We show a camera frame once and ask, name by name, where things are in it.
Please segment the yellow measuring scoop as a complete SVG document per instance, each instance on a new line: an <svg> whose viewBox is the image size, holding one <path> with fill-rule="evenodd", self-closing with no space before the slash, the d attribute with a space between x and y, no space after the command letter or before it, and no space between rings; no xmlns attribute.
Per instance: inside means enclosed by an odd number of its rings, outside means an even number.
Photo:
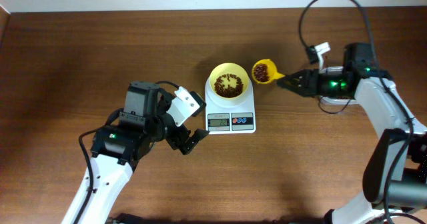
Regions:
<svg viewBox="0 0 427 224"><path fill-rule="evenodd" d="M262 59L256 62L251 70L252 79L259 84L269 84L285 77L278 72L276 64L271 59Z"/></svg>

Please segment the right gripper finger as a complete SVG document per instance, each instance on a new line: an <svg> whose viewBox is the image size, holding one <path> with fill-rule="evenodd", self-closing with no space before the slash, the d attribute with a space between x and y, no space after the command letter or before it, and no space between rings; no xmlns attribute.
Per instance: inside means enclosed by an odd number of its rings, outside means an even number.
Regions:
<svg viewBox="0 0 427 224"><path fill-rule="evenodd" d="M291 81L277 81L277 86L286 89L288 91L291 91L299 96L304 96L304 90L299 86L298 83L292 83Z"/></svg>
<svg viewBox="0 0 427 224"><path fill-rule="evenodd" d="M291 83L291 84L300 84L304 81L307 70L300 70L295 73L285 74L283 77L277 80L277 83Z"/></svg>

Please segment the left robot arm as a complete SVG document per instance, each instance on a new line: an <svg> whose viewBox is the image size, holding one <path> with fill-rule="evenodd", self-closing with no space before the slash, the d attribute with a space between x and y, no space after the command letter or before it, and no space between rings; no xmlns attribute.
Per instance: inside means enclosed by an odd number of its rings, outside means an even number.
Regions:
<svg viewBox="0 0 427 224"><path fill-rule="evenodd" d="M87 132L93 136L91 149L83 150L87 169L63 222L105 223L140 159L156 143L167 141L187 155L208 136L206 130L191 132L184 125L205 107L199 94L182 86L169 93L160 82L131 82L124 106Z"/></svg>

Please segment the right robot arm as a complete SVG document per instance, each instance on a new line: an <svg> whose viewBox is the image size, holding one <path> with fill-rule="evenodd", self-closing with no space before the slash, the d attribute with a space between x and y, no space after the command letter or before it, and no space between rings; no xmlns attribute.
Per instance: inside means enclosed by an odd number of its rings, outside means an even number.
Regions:
<svg viewBox="0 0 427 224"><path fill-rule="evenodd" d="M400 98L392 76L374 60L372 45L344 49L341 73L304 69L278 79L302 97L347 97L365 110L378 144L365 168L362 192L325 223L389 223L426 208L426 126Z"/></svg>

